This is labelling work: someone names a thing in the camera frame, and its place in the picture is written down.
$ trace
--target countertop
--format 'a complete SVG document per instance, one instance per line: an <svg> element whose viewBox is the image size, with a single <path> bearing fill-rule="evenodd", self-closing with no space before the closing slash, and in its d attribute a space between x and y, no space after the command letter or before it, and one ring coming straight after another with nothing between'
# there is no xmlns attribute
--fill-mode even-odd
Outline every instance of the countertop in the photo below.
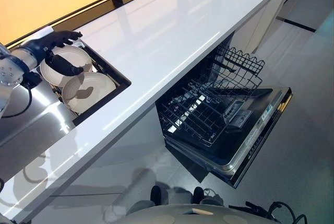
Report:
<svg viewBox="0 0 334 224"><path fill-rule="evenodd" d="M132 84L5 185L0 213L21 221L64 189L177 80L269 0L134 0L77 31Z"/></svg>

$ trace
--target dishwasher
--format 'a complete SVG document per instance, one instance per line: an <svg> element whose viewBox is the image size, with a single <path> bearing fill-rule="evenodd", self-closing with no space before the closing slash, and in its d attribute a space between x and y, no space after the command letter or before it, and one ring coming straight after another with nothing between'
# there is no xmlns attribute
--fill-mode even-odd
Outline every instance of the dishwasher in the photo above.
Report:
<svg viewBox="0 0 334 224"><path fill-rule="evenodd" d="M265 64L221 42L156 102L166 146L237 188L292 97Z"/></svg>

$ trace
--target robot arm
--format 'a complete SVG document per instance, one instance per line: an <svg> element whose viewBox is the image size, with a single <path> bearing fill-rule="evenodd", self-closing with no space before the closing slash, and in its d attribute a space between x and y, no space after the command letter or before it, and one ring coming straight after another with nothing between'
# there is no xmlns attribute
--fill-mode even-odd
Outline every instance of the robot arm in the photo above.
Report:
<svg viewBox="0 0 334 224"><path fill-rule="evenodd" d="M54 47L71 45L73 43L71 40L77 40L81 36L80 32L54 32L51 27L47 27L12 52L0 44L0 118L8 105L13 88L20 84L23 76L36 68L42 60L66 76L75 76L83 71L82 67L75 67L61 56L52 53Z"/></svg>

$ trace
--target stainless steel sink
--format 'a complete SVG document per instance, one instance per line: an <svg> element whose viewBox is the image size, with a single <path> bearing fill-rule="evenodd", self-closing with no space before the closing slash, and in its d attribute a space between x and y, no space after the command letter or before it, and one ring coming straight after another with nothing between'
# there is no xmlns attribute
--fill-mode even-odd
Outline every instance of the stainless steel sink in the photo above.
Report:
<svg viewBox="0 0 334 224"><path fill-rule="evenodd" d="M115 82L116 89L79 115L62 103L59 97L61 89L51 86L43 79L31 90L32 104L25 113L0 119L0 178L4 181L43 154L52 144L131 84L84 42L80 41L79 45L91 56L95 70L108 75ZM27 90L22 86L16 87L5 115L23 110L28 101Z"/></svg>

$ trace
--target wire rack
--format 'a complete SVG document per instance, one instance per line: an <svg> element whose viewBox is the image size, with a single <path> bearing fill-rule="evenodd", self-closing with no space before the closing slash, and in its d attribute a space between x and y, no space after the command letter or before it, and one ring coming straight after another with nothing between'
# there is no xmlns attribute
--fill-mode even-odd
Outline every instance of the wire rack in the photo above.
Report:
<svg viewBox="0 0 334 224"><path fill-rule="evenodd" d="M264 64L216 47L157 101L164 133L210 147L262 82Z"/></svg>

